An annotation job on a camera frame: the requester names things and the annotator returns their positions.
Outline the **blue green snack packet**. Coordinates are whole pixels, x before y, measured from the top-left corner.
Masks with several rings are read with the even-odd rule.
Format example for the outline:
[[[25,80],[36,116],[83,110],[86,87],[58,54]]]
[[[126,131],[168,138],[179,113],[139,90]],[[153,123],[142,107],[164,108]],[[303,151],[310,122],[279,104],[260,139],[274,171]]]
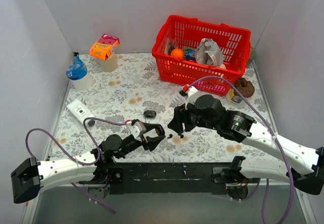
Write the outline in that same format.
[[[196,48],[193,47],[184,47],[184,60],[196,62]]]

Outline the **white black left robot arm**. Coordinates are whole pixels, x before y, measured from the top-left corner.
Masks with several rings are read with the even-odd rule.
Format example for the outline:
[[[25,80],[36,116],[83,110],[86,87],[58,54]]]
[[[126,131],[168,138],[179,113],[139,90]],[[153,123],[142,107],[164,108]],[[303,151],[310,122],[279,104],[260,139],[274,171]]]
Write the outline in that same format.
[[[166,137],[163,127],[159,124],[132,120],[128,122],[128,128],[131,134],[126,138],[112,134],[98,148],[72,159],[26,159],[11,173],[14,203],[30,201],[43,191],[69,183],[121,183],[123,171],[113,169],[115,161],[125,158],[139,147],[153,151]]]

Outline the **floral patterned table mat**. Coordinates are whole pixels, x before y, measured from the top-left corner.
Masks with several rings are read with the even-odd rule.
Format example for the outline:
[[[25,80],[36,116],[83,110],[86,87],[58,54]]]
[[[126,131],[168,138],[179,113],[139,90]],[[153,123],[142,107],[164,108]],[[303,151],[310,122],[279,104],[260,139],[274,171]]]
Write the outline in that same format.
[[[93,78],[93,85],[85,91],[71,86],[66,101],[79,99],[98,121],[86,131],[82,124],[65,109],[56,133],[57,142],[51,149],[52,159],[67,154],[83,154],[111,134],[129,135],[120,124],[128,119],[148,122],[145,110],[156,112],[153,123],[166,127],[173,118],[174,108],[184,103],[180,86],[159,78],[156,61],[149,53],[119,54],[118,67],[104,72],[97,59],[81,55]],[[273,161],[273,157],[254,147],[226,140],[214,130],[196,128],[183,138],[166,130],[166,139],[150,152],[138,148],[125,157],[126,162],[230,162],[235,156],[258,161]]]

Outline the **orange pink snack pack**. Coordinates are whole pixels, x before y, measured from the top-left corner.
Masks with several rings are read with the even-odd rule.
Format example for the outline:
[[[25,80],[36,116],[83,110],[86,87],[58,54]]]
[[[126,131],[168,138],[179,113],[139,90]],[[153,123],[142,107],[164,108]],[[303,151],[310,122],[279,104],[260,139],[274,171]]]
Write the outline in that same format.
[[[103,34],[90,48],[89,54],[101,60],[107,60],[120,45],[118,37]]]

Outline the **clear dark snack packet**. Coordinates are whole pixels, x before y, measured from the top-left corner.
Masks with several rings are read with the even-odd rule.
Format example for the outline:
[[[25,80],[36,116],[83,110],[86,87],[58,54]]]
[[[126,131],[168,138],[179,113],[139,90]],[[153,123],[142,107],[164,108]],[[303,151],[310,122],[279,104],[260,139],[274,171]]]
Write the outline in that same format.
[[[176,41],[173,38],[167,38],[166,40],[166,47],[165,47],[165,54],[170,55],[171,52],[177,47]]]

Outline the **white bottle blue cap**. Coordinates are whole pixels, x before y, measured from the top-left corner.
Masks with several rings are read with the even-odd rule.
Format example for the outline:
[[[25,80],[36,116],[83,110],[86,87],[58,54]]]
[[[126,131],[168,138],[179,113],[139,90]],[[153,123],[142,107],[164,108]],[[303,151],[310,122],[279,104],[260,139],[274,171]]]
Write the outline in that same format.
[[[78,55],[74,57],[73,63],[68,67],[66,76],[78,91],[87,90],[93,84],[93,79],[86,64]]]

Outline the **white tube black cap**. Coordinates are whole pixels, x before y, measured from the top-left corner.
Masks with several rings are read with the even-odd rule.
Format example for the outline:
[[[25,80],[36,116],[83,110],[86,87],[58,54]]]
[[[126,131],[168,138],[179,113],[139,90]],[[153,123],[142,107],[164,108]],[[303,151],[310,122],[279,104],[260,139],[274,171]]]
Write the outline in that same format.
[[[85,125],[89,127],[95,125],[95,120],[87,119],[93,118],[93,113],[79,99],[73,100],[66,107],[81,124],[85,122]]]

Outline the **long black earbud charging case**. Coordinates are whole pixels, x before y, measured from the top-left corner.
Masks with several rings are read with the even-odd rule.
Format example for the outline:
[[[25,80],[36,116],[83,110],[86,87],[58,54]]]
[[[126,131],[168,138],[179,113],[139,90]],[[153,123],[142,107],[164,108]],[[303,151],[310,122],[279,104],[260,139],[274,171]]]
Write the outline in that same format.
[[[143,112],[143,116],[148,119],[155,119],[156,118],[156,112],[153,110],[145,110]]]

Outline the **red plastic shopping basket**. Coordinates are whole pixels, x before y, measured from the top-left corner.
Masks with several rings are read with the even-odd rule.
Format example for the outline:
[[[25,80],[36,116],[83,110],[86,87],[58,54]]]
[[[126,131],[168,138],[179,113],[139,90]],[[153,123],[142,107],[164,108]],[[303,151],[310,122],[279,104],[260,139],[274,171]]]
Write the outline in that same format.
[[[152,48],[162,80],[224,96],[245,73],[250,56],[251,32],[227,24],[171,15]]]

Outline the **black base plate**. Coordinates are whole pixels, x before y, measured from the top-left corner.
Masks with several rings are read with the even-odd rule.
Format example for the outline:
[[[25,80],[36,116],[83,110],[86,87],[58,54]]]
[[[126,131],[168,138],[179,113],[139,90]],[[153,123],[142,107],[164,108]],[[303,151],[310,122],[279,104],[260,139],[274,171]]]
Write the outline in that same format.
[[[232,163],[117,163],[94,172],[84,184],[109,184],[110,193],[226,194],[226,185],[247,178]]]

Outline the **crumpled grey white bag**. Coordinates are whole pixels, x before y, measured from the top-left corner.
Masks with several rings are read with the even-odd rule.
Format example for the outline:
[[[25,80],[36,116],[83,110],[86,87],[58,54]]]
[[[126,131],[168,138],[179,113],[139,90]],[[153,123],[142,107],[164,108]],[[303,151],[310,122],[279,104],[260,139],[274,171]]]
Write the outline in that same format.
[[[220,67],[223,61],[224,55],[218,44],[213,39],[201,39],[196,49],[196,62],[198,64]]]

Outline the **orange fruit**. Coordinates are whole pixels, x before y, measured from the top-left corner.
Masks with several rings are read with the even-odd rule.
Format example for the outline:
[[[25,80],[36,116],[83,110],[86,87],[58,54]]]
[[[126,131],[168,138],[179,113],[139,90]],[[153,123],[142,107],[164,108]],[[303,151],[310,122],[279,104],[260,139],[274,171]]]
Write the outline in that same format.
[[[184,52],[183,50],[179,48],[175,48],[171,51],[170,55],[176,59],[183,59],[184,58]]]

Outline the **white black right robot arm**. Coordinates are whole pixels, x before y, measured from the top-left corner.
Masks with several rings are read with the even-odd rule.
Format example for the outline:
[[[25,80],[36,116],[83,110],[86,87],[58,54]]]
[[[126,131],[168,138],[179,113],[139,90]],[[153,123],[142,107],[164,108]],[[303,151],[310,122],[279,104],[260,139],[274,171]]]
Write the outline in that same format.
[[[258,148],[277,158],[277,162],[254,161],[234,157],[230,166],[215,173],[218,181],[241,182],[252,178],[267,178],[287,183],[305,193],[319,195],[323,188],[323,149],[313,149],[294,143],[257,122],[253,117],[226,110],[220,100],[203,95],[194,103],[174,109],[168,128],[181,135],[195,127],[216,130],[225,139]]]

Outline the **beige paper cup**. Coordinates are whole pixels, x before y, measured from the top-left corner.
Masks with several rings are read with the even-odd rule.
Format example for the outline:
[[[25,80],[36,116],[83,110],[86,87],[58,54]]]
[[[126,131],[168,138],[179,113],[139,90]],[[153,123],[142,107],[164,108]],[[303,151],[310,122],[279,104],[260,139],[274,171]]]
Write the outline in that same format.
[[[106,60],[99,59],[99,64],[104,72],[113,72],[118,67],[116,54],[113,52]]]

